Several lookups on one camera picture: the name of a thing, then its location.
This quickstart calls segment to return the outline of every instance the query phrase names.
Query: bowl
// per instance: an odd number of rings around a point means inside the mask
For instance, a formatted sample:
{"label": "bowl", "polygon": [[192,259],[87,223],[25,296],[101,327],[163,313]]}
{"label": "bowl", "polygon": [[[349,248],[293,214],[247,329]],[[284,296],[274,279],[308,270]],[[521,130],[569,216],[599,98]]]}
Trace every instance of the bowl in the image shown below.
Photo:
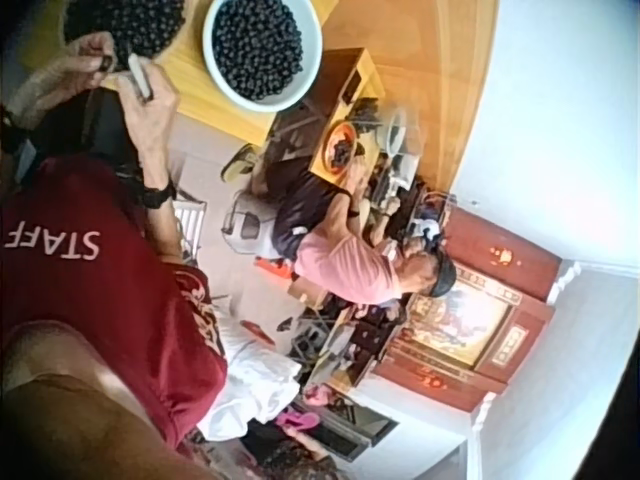
{"label": "bowl", "polygon": [[[167,55],[169,53],[171,53],[171,51],[174,49],[174,47],[183,39],[183,37],[187,34],[187,32],[189,31],[189,29],[192,27],[192,20],[193,20],[193,16],[195,13],[195,6],[197,4],[198,0],[184,0],[184,7],[183,7],[183,11],[182,11],[182,16],[184,17],[184,24],[182,25],[182,27],[180,28],[180,30],[178,30],[178,32],[176,33],[175,37],[173,37],[173,40],[171,40],[171,43],[169,45],[167,45],[164,50],[162,50],[161,52],[158,52],[152,60],[159,62],[162,61],[164,58],[167,57]],[[67,8],[69,7],[69,3],[71,3],[71,0],[63,0],[63,4],[62,4],[62,9],[60,10],[60,16],[59,16],[59,20],[58,20],[58,39],[60,41],[60,46],[61,47],[65,47],[67,45],[67,42],[64,39],[64,26],[67,20]],[[120,61],[120,63],[124,64],[127,59],[117,59]],[[120,75],[123,72],[115,72],[112,75]]]}
{"label": "bowl", "polygon": [[393,158],[400,153],[402,142],[407,135],[407,112],[397,108],[382,122],[384,126],[376,131],[376,142],[380,151]]}
{"label": "bowl", "polygon": [[229,100],[242,108],[254,112],[275,113],[289,108],[300,100],[311,87],[318,74],[322,59],[322,29],[311,0],[282,0],[289,7],[302,34],[302,71],[296,73],[291,83],[278,95],[270,95],[262,100],[252,101],[244,98],[231,88],[220,73],[213,55],[213,26],[220,7],[231,0],[214,0],[204,21],[202,30],[202,51],[207,70],[218,88]]}
{"label": "bowl", "polygon": [[324,168],[334,175],[338,175],[346,168],[346,165],[342,167],[333,166],[334,149],[340,140],[349,140],[351,142],[351,155],[349,157],[349,161],[351,161],[358,143],[358,133],[351,122],[342,121],[334,126],[333,129],[331,129],[331,132],[327,135],[327,139],[324,144],[324,151],[322,153]]}

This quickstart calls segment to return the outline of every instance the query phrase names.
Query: white cloth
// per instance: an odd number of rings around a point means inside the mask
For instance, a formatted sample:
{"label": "white cloth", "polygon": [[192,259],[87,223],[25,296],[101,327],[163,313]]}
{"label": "white cloth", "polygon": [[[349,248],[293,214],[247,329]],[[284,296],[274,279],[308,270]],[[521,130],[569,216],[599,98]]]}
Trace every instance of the white cloth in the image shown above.
{"label": "white cloth", "polygon": [[231,316],[227,299],[214,301],[213,307],[227,382],[198,428],[207,440],[220,442],[244,436],[253,418],[266,423],[278,416],[300,390],[294,377],[301,366],[257,341]]}

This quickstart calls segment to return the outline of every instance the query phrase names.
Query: black watch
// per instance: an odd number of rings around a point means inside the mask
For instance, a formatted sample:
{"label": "black watch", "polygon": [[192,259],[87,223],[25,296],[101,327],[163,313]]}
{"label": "black watch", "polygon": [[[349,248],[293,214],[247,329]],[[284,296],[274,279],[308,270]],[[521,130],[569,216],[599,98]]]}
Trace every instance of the black watch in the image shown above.
{"label": "black watch", "polygon": [[29,132],[16,126],[13,115],[5,109],[4,105],[0,105],[0,117],[0,121],[2,121],[2,125],[0,125],[2,151],[9,155],[15,155],[27,141]]}
{"label": "black watch", "polygon": [[173,200],[176,199],[176,187],[174,187],[171,180],[169,180],[169,183],[164,190],[145,187],[142,192],[142,204],[145,208],[149,208],[151,210],[157,210],[170,198]]}

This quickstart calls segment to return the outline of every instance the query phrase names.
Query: religious painting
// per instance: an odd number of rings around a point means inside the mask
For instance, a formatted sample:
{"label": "religious painting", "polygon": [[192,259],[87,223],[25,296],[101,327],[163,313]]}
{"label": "religious painting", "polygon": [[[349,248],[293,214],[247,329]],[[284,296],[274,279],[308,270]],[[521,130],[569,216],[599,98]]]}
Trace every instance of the religious painting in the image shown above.
{"label": "religious painting", "polygon": [[442,298],[415,294],[404,338],[473,366],[510,305],[459,279]]}

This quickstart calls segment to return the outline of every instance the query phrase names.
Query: ceiling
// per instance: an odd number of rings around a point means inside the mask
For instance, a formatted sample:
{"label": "ceiling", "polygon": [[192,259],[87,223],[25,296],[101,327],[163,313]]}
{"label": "ceiling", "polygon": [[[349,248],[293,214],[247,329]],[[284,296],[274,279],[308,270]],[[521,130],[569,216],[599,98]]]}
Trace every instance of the ceiling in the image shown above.
{"label": "ceiling", "polygon": [[562,258],[637,269],[637,8],[500,3],[463,207]]}

